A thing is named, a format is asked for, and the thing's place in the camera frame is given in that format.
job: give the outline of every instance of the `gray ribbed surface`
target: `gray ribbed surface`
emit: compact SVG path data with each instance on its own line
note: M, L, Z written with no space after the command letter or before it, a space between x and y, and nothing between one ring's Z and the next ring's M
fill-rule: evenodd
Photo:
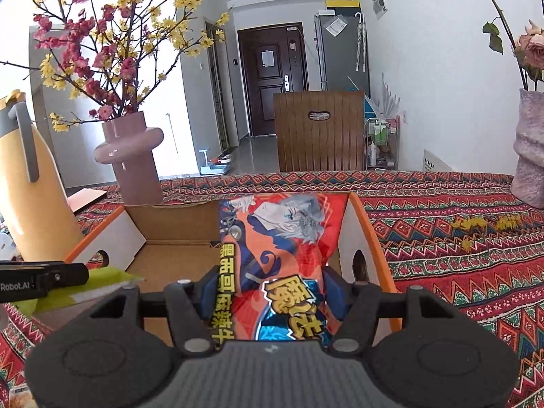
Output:
M221 353L181 366L141 408L401 408L363 366L325 354L318 342L227 342Z

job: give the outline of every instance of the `refrigerator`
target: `refrigerator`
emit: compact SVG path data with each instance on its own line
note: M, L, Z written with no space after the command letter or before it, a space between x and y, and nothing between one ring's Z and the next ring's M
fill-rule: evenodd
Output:
M348 78L350 77L359 90L364 91L365 95L370 98L368 46L366 47L365 71L363 72L362 45L359 71L356 71L358 18L344 17L347 26L337 36L334 36L326 29L326 26L335 18L332 15L316 15L321 89L328 91L355 90Z

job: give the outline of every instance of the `marbled vase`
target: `marbled vase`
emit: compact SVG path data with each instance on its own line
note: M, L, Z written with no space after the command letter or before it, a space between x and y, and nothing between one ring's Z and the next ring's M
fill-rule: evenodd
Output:
M151 152L162 143L158 127L147 127L143 112L102 124L105 142L95 149L95 160L111 164L124 204L160 204L163 190Z
M520 121L514 150L520 156L512 193L523 202L544 208L544 93L521 89Z

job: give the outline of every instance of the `gray handle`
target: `gray handle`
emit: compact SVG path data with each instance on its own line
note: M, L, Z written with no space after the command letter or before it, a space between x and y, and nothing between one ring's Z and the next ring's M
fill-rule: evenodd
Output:
M23 143L24 159L27 163L28 180L31 183L40 179L40 170L37 165L36 145L34 143L34 135L32 133L32 120L28 114L27 103L24 101L18 102L10 110L9 115L12 116L15 111L15 117L19 124L21 133L21 141Z

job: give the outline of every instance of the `tiled floor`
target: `tiled floor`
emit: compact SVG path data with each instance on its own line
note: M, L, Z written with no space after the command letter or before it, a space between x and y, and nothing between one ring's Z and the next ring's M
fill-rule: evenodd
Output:
M232 152L230 174L279 172L275 136L245 137Z

